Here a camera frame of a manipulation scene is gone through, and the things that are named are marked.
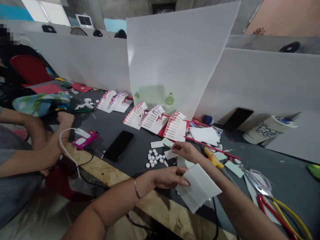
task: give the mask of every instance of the scissors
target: scissors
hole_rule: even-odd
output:
[[[243,166],[240,165],[240,168],[242,171],[245,173],[247,176],[248,180],[251,182],[251,184],[256,188],[258,191],[257,195],[257,202],[259,205],[259,208],[264,212],[265,215],[267,215],[264,206],[266,206],[269,211],[277,218],[277,220],[283,225],[283,227],[286,229],[286,231],[291,235],[292,240],[304,240],[302,237],[300,237],[297,232],[294,230],[294,228],[290,225],[288,222],[287,218],[284,216],[283,212],[281,211],[279,205],[284,208],[287,212],[289,212],[295,220],[299,223],[299,225],[302,227],[304,235],[307,240],[312,240],[312,236],[307,229],[306,225],[304,225],[303,221],[290,209],[288,208],[285,204],[280,202],[279,200],[275,199],[274,197],[270,196],[267,192],[263,190],[263,188],[258,184],[258,182],[251,176],[249,171],[245,169]],[[264,199],[264,196],[270,199],[271,204],[273,205],[274,210]]]

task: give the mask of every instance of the phone screen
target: phone screen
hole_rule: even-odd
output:
[[[235,131],[245,120],[253,113],[250,109],[238,108],[234,114],[223,125],[223,129],[228,131]]]
[[[126,150],[127,146],[133,139],[133,136],[133,133],[122,131],[113,141],[110,147],[106,150],[103,157],[113,162],[117,162],[123,154],[124,150]]]

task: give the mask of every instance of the pink hot glue gun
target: pink hot glue gun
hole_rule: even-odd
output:
[[[83,150],[85,146],[91,144],[97,137],[97,132],[89,131],[86,134],[80,134],[82,137],[72,142],[78,149]]]

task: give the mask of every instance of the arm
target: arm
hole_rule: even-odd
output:
[[[8,119],[2,117],[2,115],[3,113],[1,114],[3,121],[7,121]],[[59,112],[57,119],[60,126],[51,139],[39,150],[16,150],[12,157],[0,166],[0,177],[40,171],[52,167],[57,162],[62,153],[59,146],[60,133],[67,128],[71,128],[74,116],[65,112]],[[65,131],[62,134],[64,145],[68,141],[69,132]]]
[[[174,188],[189,183],[181,175],[187,169],[169,167],[148,171],[136,179],[140,198],[155,187]],[[139,201],[134,179],[117,184],[91,203],[76,219],[62,239],[103,239],[105,227],[113,225],[128,213]]]
[[[0,115],[0,123],[24,126],[30,134],[33,150],[40,150],[47,142],[46,132],[40,118],[3,108]]]
[[[172,152],[200,166],[222,190],[218,199],[242,239],[287,239],[277,226],[191,143],[176,142]]]

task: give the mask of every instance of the white cup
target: white cup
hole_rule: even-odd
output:
[[[298,126],[294,125],[293,121],[289,118],[271,116],[242,136],[247,142],[257,144],[275,138],[296,127]]]

